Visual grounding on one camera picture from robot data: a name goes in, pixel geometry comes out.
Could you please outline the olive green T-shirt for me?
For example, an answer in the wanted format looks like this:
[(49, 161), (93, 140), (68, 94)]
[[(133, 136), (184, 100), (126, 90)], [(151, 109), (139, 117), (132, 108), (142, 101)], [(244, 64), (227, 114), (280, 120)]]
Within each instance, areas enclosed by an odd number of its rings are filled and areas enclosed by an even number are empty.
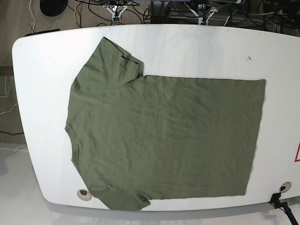
[(88, 191), (112, 210), (246, 193), (265, 80), (143, 75), (107, 38), (75, 78), (65, 130)]

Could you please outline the aluminium frame rails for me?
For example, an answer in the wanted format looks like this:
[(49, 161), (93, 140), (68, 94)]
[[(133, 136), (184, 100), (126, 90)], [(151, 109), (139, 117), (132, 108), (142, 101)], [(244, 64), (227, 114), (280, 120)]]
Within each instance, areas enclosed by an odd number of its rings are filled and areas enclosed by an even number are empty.
[(153, 24), (182, 22), (201, 25), (218, 10), (240, 3), (240, 0), (148, 0), (147, 6)]

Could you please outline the black flat bar under table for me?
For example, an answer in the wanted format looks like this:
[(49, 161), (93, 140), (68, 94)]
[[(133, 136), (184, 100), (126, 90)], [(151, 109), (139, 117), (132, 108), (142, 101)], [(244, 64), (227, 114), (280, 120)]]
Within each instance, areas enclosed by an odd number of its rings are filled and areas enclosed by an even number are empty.
[(24, 37), (29, 37), (29, 36), (33, 36), (33, 35), (39, 35), (39, 34), (46, 34), (46, 33), (57, 32), (57, 31), (60, 31), (60, 29), (44, 30), (44, 31), (39, 31), (39, 32), (28, 33)]

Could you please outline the black round stand base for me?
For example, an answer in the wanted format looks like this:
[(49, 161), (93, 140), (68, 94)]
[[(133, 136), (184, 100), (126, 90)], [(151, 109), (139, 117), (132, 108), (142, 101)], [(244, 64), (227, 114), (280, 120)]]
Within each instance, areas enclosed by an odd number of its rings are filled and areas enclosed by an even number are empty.
[(67, 7), (68, 0), (40, 0), (40, 10), (48, 17), (60, 15)]

